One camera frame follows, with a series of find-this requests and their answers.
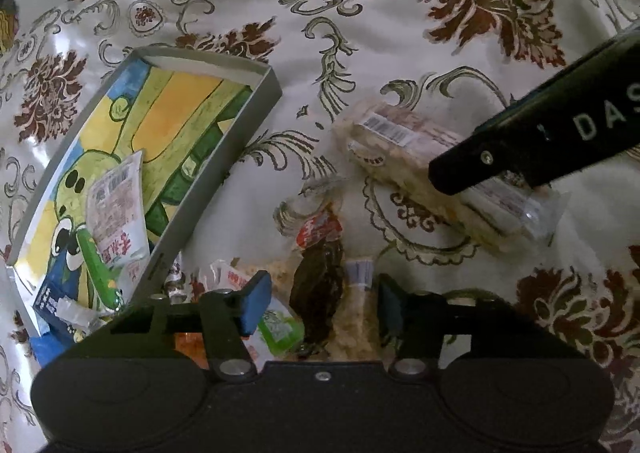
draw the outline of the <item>green cartoon character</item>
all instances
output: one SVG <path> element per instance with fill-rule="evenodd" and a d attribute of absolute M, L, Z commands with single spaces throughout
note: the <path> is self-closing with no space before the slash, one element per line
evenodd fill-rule
<path fill-rule="evenodd" d="M 144 150 L 145 224 L 155 241 L 250 95 L 248 86 L 233 81 L 162 70 L 141 60 L 130 64 L 83 126 L 81 153 L 57 184 L 58 226 L 47 270 L 63 251 L 56 245 L 62 234 L 65 242 L 73 242 L 66 249 L 67 256 L 75 253 L 73 266 L 77 269 L 82 262 L 87 266 L 89 305 L 95 305 L 92 283 L 102 304 L 117 308 L 122 303 L 116 288 L 118 271 L 109 271 L 102 263 L 86 229 L 86 200 L 92 184 L 132 153 Z M 68 262 L 60 261 L 59 274 L 68 276 L 64 271 Z M 80 281 L 79 274 L 74 278 Z"/>

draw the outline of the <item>barcode label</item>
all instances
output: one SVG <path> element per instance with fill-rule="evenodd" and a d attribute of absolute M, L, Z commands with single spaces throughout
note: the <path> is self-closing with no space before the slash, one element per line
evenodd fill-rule
<path fill-rule="evenodd" d="M 406 146 L 417 136 L 417 133 L 409 128 L 391 122 L 377 113 L 369 113 L 369 116 L 359 124 L 400 147 Z"/>
<path fill-rule="evenodd" d="M 126 181 L 127 178 L 129 178 L 129 167 L 124 168 L 109 181 L 109 193 L 113 193 L 114 189 Z"/>

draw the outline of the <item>sticker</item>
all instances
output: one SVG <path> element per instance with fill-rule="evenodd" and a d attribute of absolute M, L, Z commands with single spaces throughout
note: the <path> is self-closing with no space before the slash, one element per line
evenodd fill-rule
<path fill-rule="evenodd" d="M 356 159 L 367 166 L 378 167 L 385 165 L 385 156 L 382 153 L 370 150 L 357 140 L 352 140 L 347 144 L 347 149 Z"/>
<path fill-rule="evenodd" d="M 296 237 L 296 243 L 301 249 L 307 249 L 321 240 L 335 242 L 341 235 L 342 225 L 329 204 L 303 224 Z"/>
<path fill-rule="evenodd" d="M 374 112 L 370 112 L 359 124 L 400 147 L 406 146 L 417 136 L 417 133 L 409 128 L 391 122 L 386 117 Z"/>
<path fill-rule="evenodd" d="M 138 151 L 89 189 L 86 220 L 102 261 L 110 269 L 148 255 Z"/>
<path fill-rule="evenodd" d="M 348 285 L 370 289 L 373 284 L 373 260 L 371 258 L 348 259 L 344 262 Z"/>

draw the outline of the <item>plastic snack bag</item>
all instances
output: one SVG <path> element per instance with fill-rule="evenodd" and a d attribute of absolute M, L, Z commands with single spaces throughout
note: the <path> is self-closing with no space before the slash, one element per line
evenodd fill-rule
<path fill-rule="evenodd" d="M 90 333 L 105 324 L 100 319 L 98 311 L 83 307 L 77 301 L 66 296 L 58 300 L 56 316 L 62 321 L 80 328 L 85 333 Z"/>
<path fill-rule="evenodd" d="M 398 185 L 491 249 L 510 250 L 521 237 L 546 242 L 566 205 L 566 198 L 550 187 L 529 188 L 510 173 L 458 195 L 440 193 L 429 181 L 429 163 L 464 138 L 407 108 L 363 100 L 341 114 L 332 133 L 371 176 Z"/>
<path fill-rule="evenodd" d="M 86 225 L 109 269 L 149 255 L 141 166 L 142 150 L 128 156 L 89 189 Z"/>
<path fill-rule="evenodd" d="M 326 345 L 332 361 L 375 361 L 380 357 L 378 298 L 374 260 L 344 260 L 344 293 L 334 314 L 334 333 Z"/>
<path fill-rule="evenodd" d="M 240 290 L 251 279 L 222 260 L 212 263 L 211 270 L 213 275 L 211 280 L 206 280 L 207 290 Z M 249 337 L 246 343 L 248 344 L 247 348 L 253 347 L 260 357 L 267 355 L 264 350 L 264 345 L 266 345 L 268 354 L 273 359 L 282 357 L 298 346 L 302 342 L 304 334 L 304 326 L 298 316 L 277 296 L 272 295 L 271 302 L 258 323 L 256 333 Z"/>
<path fill-rule="evenodd" d="M 274 212 L 278 229 L 294 237 L 288 260 L 291 308 L 302 318 L 305 340 L 299 358 L 326 357 L 327 344 L 335 338 L 335 315 L 346 291 L 343 269 L 342 204 L 344 180 L 335 176 L 309 181 L 300 194 L 288 198 Z M 342 323 L 351 321 L 345 315 Z"/>

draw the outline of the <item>yellow panel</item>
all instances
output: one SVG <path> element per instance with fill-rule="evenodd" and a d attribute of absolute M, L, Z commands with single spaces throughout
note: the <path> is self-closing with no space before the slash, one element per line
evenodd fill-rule
<path fill-rule="evenodd" d="M 169 221 L 171 221 L 171 219 L 174 217 L 175 210 L 177 210 L 178 206 L 172 206 L 171 204 L 163 203 L 162 207 L 164 208 L 164 212 L 166 212 L 166 217 L 169 219 Z"/>
<path fill-rule="evenodd" d="M 121 122 L 111 120 L 111 99 L 104 96 L 80 132 L 80 145 L 84 149 L 99 149 L 111 153 L 118 141 Z"/>
<path fill-rule="evenodd" d="M 153 243 L 154 245 L 156 245 L 156 243 L 158 243 L 158 240 L 160 240 L 160 237 L 158 235 L 155 235 L 154 233 L 152 233 L 151 231 L 147 231 L 146 232 L 146 237 L 151 240 L 151 243 Z"/>
<path fill-rule="evenodd" d="M 126 122 L 122 125 L 122 133 L 118 139 L 118 144 L 113 151 L 120 160 L 127 158 L 133 153 L 131 149 L 131 141 L 135 133 L 140 127 L 140 123 L 144 120 L 149 109 L 153 106 L 154 101 L 164 90 L 165 85 L 173 76 L 172 70 L 163 70 L 162 68 L 151 67 L 149 75 L 146 77 L 145 84 L 136 97 Z"/>
<path fill-rule="evenodd" d="M 38 282 L 47 273 L 47 263 L 51 254 L 51 239 L 53 231 L 58 225 L 55 209 L 53 202 L 47 200 L 31 242 L 25 242 L 25 248 L 20 253 L 20 262 L 24 261 L 25 263 L 17 264 L 18 273 L 20 277 L 28 279 L 30 283 Z"/>
<path fill-rule="evenodd" d="M 133 136 L 133 151 L 144 148 L 145 162 L 155 159 L 221 82 L 212 76 L 174 73 Z"/>
<path fill-rule="evenodd" d="M 222 130 L 222 133 L 226 133 L 226 130 L 231 128 L 231 125 L 234 123 L 234 118 L 228 118 L 227 120 L 221 120 L 218 123 L 218 127 Z"/>
<path fill-rule="evenodd" d="M 170 147 L 156 159 L 142 166 L 142 200 L 145 212 L 156 201 L 174 171 L 190 154 L 194 144 L 215 122 L 216 117 L 225 109 L 226 105 L 244 88 L 244 84 L 229 80 L 222 81 L 220 86 L 196 109 L 184 126 L 180 126 L 180 132 L 171 141 Z"/>

